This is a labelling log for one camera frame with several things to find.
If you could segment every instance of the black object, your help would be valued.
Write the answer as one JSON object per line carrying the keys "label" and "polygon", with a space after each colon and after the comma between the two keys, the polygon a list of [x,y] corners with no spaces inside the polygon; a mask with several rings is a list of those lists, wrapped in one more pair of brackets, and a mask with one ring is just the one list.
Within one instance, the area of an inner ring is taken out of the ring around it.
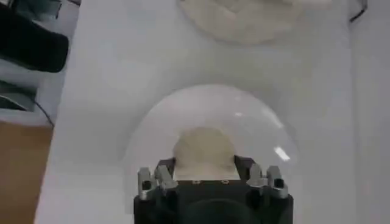
{"label": "black object", "polygon": [[358,18],[363,16],[363,14],[367,11],[367,9],[368,9],[368,0],[361,0],[361,10],[356,15],[351,17],[349,19],[349,22],[350,23],[355,22]]}
{"label": "black object", "polygon": [[[254,161],[235,157],[241,180],[178,181],[173,190],[164,192],[159,186],[148,200],[134,198],[134,224],[293,224],[291,195],[273,197],[271,188],[263,193],[247,185],[247,170]],[[174,159],[161,160],[169,173]]]}
{"label": "black object", "polygon": [[66,36],[48,31],[0,4],[0,58],[31,70],[59,72],[68,48]]}
{"label": "black object", "polygon": [[34,93],[32,93],[31,91],[29,91],[25,88],[19,87],[17,85],[14,85],[14,84],[2,81],[2,80],[0,80],[0,85],[5,86],[5,88],[4,88],[4,86],[2,86],[2,88],[3,88],[2,91],[5,91],[7,93],[20,93],[20,94],[26,96],[27,98],[29,98],[29,100],[31,100],[31,102],[33,102],[39,108],[39,110],[41,110],[42,113],[46,116],[46,119],[50,123],[51,127],[54,127],[54,123],[53,123],[52,119],[50,118],[48,112],[46,112],[46,110],[43,109],[43,107],[40,105],[40,103],[38,103],[34,99],[34,97],[35,97]]}

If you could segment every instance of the beige cloth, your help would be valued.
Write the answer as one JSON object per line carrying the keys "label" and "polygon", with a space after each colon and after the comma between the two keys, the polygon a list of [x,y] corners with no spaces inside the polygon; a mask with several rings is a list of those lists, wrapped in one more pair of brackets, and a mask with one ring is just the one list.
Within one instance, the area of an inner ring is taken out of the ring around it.
{"label": "beige cloth", "polygon": [[174,147],[176,180],[238,180],[235,149],[215,128],[185,131]]}
{"label": "beige cloth", "polygon": [[291,30],[302,9],[282,0],[181,0],[195,24],[214,37],[256,44]]}

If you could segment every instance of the white table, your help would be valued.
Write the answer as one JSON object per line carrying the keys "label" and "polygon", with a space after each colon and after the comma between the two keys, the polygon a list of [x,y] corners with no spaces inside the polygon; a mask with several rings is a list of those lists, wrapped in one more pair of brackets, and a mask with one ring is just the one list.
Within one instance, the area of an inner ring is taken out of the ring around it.
{"label": "white table", "polygon": [[36,224],[131,223],[121,159],[131,132],[175,89],[235,85],[266,102],[299,146],[303,223],[356,223],[346,1],[254,47],[199,32],[174,0],[84,0]]}

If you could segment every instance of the clear plastic dome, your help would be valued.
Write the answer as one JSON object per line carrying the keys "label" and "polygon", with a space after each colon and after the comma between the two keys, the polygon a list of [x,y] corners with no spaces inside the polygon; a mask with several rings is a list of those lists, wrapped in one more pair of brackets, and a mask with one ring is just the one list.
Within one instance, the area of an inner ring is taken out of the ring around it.
{"label": "clear plastic dome", "polygon": [[275,113],[237,88],[201,85],[165,97],[133,133],[124,157],[128,213],[132,212],[132,200],[137,195],[138,170],[154,170],[161,159],[173,157],[173,148],[183,131],[196,127],[220,130],[230,138],[237,155],[252,158],[263,171],[279,166],[297,204],[302,187],[299,152]]}

